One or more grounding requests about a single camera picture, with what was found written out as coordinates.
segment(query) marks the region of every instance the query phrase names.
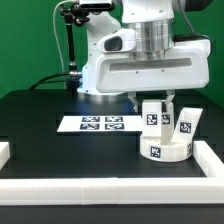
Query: white block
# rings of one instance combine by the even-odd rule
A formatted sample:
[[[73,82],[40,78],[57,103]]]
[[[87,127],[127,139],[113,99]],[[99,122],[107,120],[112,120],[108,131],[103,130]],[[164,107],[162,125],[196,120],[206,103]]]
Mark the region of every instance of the white block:
[[[223,178],[118,179],[118,204],[223,203]]]
[[[161,144],[170,143],[174,133],[173,103],[169,104],[167,112],[162,113],[162,138]]]
[[[145,137],[161,137],[162,101],[144,100],[142,103],[142,134]]]
[[[193,155],[207,177],[224,178],[224,165],[206,142],[195,141]]]
[[[2,179],[1,205],[82,204],[81,179]]]
[[[200,119],[202,109],[183,108],[171,142],[191,142]]]
[[[83,179],[82,204],[117,204],[117,178]]]
[[[0,170],[10,158],[9,143],[0,142]]]

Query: white paper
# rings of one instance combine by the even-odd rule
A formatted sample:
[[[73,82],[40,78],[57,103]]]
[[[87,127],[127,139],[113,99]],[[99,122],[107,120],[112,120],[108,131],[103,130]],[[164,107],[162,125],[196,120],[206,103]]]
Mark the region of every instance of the white paper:
[[[57,132],[142,131],[141,116],[64,116]]]

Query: cable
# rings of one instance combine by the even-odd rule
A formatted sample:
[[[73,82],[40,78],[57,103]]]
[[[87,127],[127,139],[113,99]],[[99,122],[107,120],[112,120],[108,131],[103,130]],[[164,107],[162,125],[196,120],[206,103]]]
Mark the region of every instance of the cable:
[[[192,33],[195,33],[194,27],[192,26],[191,22],[189,21],[189,19],[187,18],[184,9],[182,8],[181,2],[180,0],[177,0],[177,4],[178,4],[178,8],[180,10],[180,13],[185,21],[185,23],[187,24],[187,26],[190,28]]]
[[[210,50],[210,54],[209,56],[212,54],[213,52],[213,42],[211,40],[210,37],[204,35],[204,34],[200,34],[200,33],[196,33],[194,27],[192,26],[190,20],[187,18],[185,10],[182,8],[181,2],[180,0],[177,0],[177,4],[178,4],[178,8],[180,10],[180,13],[182,15],[182,18],[184,19],[185,23],[187,24],[187,26],[189,27],[189,29],[191,30],[191,34],[179,34],[179,35],[175,35],[174,36],[174,42],[180,42],[180,41],[188,41],[188,40],[198,40],[200,38],[204,38],[210,41],[210,45],[211,45],[211,50]]]
[[[32,85],[29,90],[35,90],[37,86],[43,83],[47,83],[46,81],[49,80],[49,79],[53,79],[53,78],[57,78],[57,77],[65,77],[65,76],[69,76],[69,73],[61,73],[61,74],[55,74],[55,75],[50,75],[50,76],[47,76],[41,80],[39,80],[37,83],[35,83],[34,85]]]
[[[37,86],[39,85],[43,85],[43,84],[49,84],[49,83],[57,83],[57,82],[66,82],[66,81],[70,81],[72,79],[68,79],[68,80],[56,80],[56,81],[46,81],[46,82],[38,82],[35,85],[30,87],[30,90],[35,90]]]
[[[77,3],[79,1],[78,0],[66,0],[66,1],[59,2],[55,6],[54,13],[53,13],[54,35],[55,35],[55,39],[56,39],[56,43],[57,43],[57,48],[58,48],[58,53],[59,53],[60,61],[61,61],[61,70],[62,70],[63,73],[65,72],[65,64],[64,64],[64,58],[63,58],[63,55],[62,55],[61,45],[60,45],[59,38],[58,38],[57,27],[56,27],[56,13],[57,13],[57,10],[60,7],[60,5],[65,4],[65,3],[71,3],[71,2]]]

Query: black table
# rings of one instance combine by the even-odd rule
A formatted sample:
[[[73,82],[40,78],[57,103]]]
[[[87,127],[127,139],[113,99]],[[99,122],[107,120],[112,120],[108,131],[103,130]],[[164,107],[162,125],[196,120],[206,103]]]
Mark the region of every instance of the black table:
[[[164,98],[162,93],[138,95]],[[206,140],[223,159],[224,112],[196,91],[177,91],[183,107],[203,108],[195,140]],[[0,100],[0,140],[11,158],[0,178],[204,177],[190,158],[158,163],[139,153],[140,133],[56,132],[64,115],[130,115],[128,101],[94,103],[64,90],[14,91]],[[0,208],[1,223],[223,223],[222,205],[21,206]]]

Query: green wall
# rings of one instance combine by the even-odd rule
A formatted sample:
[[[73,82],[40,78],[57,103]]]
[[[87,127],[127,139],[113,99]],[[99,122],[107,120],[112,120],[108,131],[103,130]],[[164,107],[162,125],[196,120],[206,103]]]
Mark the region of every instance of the green wall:
[[[27,89],[39,79],[61,72],[55,44],[52,14],[58,0],[0,1],[0,97],[12,90]],[[215,45],[209,58],[210,83],[200,90],[224,108],[224,1],[214,2],[203,12],[188,13],[199,33],[209,35]],[[119,18],[118,8],[113,15]],[[58,15],[57,27],[63,54],[67,58],[66,33]],[[188,29],[177,13],[175,33]],[[86,61],[86,36],[83,28],[75,29],[75,50],[79,67]],[[49,84],[45,88],[63,88]]]

